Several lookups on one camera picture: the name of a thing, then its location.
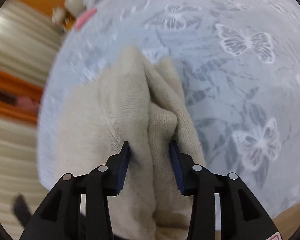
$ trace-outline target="red and white sticker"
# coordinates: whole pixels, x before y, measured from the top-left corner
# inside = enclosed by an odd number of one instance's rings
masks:
[[[269,237],[267,240],[282,240],[279,232],[275,233],[273,236]]]

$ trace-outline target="beige sweater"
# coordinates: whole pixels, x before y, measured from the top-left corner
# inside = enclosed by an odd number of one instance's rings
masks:
[[[177,189],[168,154],[172,138],[205,166],[172,59],[151,65],[135,47],[125,48],[114,66],[77,87],[65,102],[55,179],[89,173],[129,141],[132,157],[123,190],[108,197],[114,233],[131,240],[184,240],[192,197]]]

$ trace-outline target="silver screw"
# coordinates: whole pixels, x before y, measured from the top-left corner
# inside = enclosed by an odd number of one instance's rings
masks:
[[[198,165],[198,164],[193,165],[193,166],[192,166],[192,169],[193,169],[194,171],[202,171],[201,165]]]
[[[233,180],[236,180],[236,179],[238,178],[238,175],[237,175],[236,173],[231,172],[231,173],[229,174],[229,178],[230,178],[230,179],[233,179]]]
[[[107,171],[108,170],[108,167],[106,165],[101,165],[99,168],[98,168],[99,171],[101,172],[104,172],[104,171]]]
[[[72,175],[70,173],[67,173],[65,175],[62,176],[63,180],[69,180],[72,178]]]

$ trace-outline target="pink cloth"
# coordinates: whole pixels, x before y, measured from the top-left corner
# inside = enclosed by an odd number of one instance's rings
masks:
[[[95,13],[97,12],[97,8],[91,8],[89,10],[87,10],[85,13],[83,13],[74,23],[74,29],[80,30],[83,25],[85,25],[85,23],[91,19],[92,16],[95,15]]]

